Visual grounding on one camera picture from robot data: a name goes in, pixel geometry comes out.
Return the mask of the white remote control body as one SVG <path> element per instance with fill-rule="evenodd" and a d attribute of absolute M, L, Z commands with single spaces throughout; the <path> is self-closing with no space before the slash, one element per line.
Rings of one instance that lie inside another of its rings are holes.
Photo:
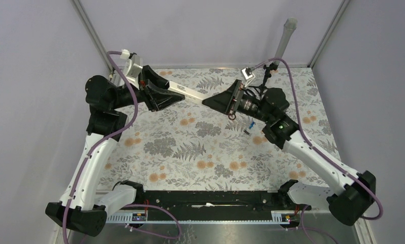
<path fill-rule="evenodd" d="M 203 94 L 173 81 L 167 82 L 167 90 L 184 95 L 186 100 L 189 100 L 195 104 L 202 104 L 203 100 L 209 98 L 209 95 L 207 94 Z"/>

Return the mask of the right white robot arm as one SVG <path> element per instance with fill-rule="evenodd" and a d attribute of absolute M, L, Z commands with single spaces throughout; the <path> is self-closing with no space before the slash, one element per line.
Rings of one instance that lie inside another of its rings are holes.
<path fill-rule="evenodd" d="M 326 188 L 285 184 L 279 205 L 292 209 L 296 204 L 327 209 L 342 224 L 354 225 L 375 202 L 376 177 L 340 162 L 311 140 L 287 114 L 289 102 L 280 88 L 269 88 L 262 99 L 245 94 L 240 80 L 226 91 L 202 100 L 202 104 L 234 119 L 236 112 L 265 123 L 267 140 L 305 163 L 327 184 Z"/>

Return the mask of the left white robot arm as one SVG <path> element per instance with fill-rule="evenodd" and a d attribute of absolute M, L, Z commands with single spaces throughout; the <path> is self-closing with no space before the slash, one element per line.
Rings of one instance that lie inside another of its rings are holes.
<path fill-rule="evenodd" d="M 104 76 L 95 75 L 86 82 L 90 118 L 84 150 L 65 193 L 45 209 L 46 215 L 64 230 L 94 237 L 103 230 L 107 218 L 124 206 L 138 209 L 144 204 L 143 185 L 129 180 L 120 181 L 111 192 L 96 197 L 102 168 L 123 131 L 135 121 L 119 109 L 145 103 L 150 111 L 160 111 L 185 96 L 173 91 L 170 82 L 149 66 L 142 68 L 136 81 L 136 85 L 117 86 Z"/>

